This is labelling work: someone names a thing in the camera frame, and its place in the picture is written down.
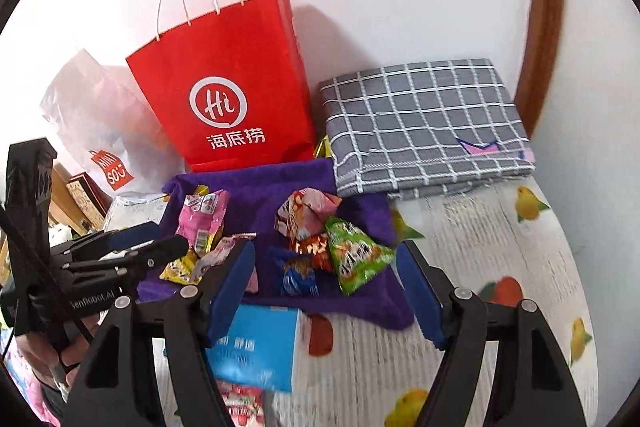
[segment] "human hand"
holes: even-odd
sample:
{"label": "human hand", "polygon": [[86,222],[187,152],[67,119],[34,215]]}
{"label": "human hand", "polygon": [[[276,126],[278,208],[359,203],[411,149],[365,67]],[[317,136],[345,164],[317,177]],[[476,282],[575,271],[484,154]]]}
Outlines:
{"label": "human hand", "polygon": [[[91,317],[82,319],[82,322],[84,322],[84,325],[92,335],[95,334],[95,331],[99,327],[99,319],[100,315],[92,315]],[[31,365],[31,369],[36,377],[54,389],[57,388],[57,385],[53,378],[52,369],[60,363],[61,359],[62,363],[66,366],[81,362],[89,349],[89,344],[82,335],[79,335],[70,346],[64,349],[60,357],[51,344],[49,344],[47,338],[36,331],[30,331],[30,333],[16,337],[15,342],[20,353],[29,365]],[[78,369],[76,367],[66,375],[66,383],[69,386],[73,385],[77,373]]]}

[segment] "shopping bag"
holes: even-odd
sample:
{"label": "shopping bag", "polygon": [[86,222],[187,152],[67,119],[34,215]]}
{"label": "shopping bag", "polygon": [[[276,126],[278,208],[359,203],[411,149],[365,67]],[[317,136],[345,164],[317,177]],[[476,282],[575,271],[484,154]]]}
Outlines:
{"label": "shopping bag", "polygon": [[110,196],[145,201],[184,172],[148,104],[85,50],[52,80],[40,108],[71,156]]}
{"label": "shopping bag", "polygon": [[289,0],[240,0],[160,34],[127,58],[194,171],[313,158],[315,129]]}

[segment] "folded cloth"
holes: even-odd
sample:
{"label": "folded cloth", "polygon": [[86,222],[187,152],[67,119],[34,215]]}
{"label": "folded cloth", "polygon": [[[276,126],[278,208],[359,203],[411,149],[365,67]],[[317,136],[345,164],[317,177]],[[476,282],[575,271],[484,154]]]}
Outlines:
{"label": "folded cloth", "polygon": [[[230,198],[225,215],[225,235],[256,232],[256,269],[258,293],[245,294],[242,302],[267,306],[300,308],[313,313],[344,313],[370,321],[389,330],[402,330],[414,321],[414,314],[404,290],[390,268],[372,279],[350,297],[340,291],[334,274],[318,271],[319,297],[283,297],[277,283],[278,272],[266,257],[269,247],[287,248],[287,238],[275,230],[277,209],[294,190],[318,188],[335,194],[332,161],[322,158],[309,162],[265,165],[236,171],[181,174],[163,188],[171,198],[160,222],[162,235],[171,235],[178,225],[178,215],[187,194],[197,185],[210,191],[224,188]],[[384,194],[366,194],[345,199],[337,216],[361,227],[382,245],[395,242],[388,201]],[[152,272],[138,285],[142,301],[163,299],[174,293],[177,285],[158,279]]]}
{"label": "folded cloth", "polygon": [[418,62],[321,84],[337,194],[464,192],[534,170],[529,139],[491,62]]}

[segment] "purple towel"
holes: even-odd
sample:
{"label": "purple towel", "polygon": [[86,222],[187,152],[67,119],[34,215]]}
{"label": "purple towel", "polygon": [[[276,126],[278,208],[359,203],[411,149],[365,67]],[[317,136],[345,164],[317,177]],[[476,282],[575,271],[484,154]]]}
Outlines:
{"label": "purple towel", "polygon": [[[241,232],[258,234],[254,244],[260,291],[255,295],[245,293],[243,302],[300,308],[308,314],[345,313],[389,330],[402,330],[413,323],[414,313],[390,267],[350,297],[342,295],[335,275],[321,271],[318,271],[320,297],[280,295],[275,281],[276,272],[265,259],[269,247],[287,248],[287,238],[274,228],[276,211],[294,190],[300,188],[313,187],[335,194],[331,160],[176,176],[162,188],[171,194],[160,222],[163,235],[175,232],[184,197],[193,194],[197,185],[207,185],[211,191],[220,188],[229,191],[225,235]],[[340,204],[337,215],[351,221],[383,245],[395,242],[389,206],[383,193],[346,198]],[[158,271],[155,271],[140,283],[138,293],[142,301],[152,301],[173,294],[176,287],[174,283],[159,280]]]}

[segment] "white circle logo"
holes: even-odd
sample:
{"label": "white circle logo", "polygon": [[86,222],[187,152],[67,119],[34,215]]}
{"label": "white circle logo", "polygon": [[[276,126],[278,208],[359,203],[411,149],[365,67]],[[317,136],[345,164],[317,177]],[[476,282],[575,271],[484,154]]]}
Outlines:
{"label": "white circle logo", "polygon": [[222,76],[197,81],[191,88],[189,103],[193,114],[212,127],[235,127],[246,117],[246,97],[242,89]]}

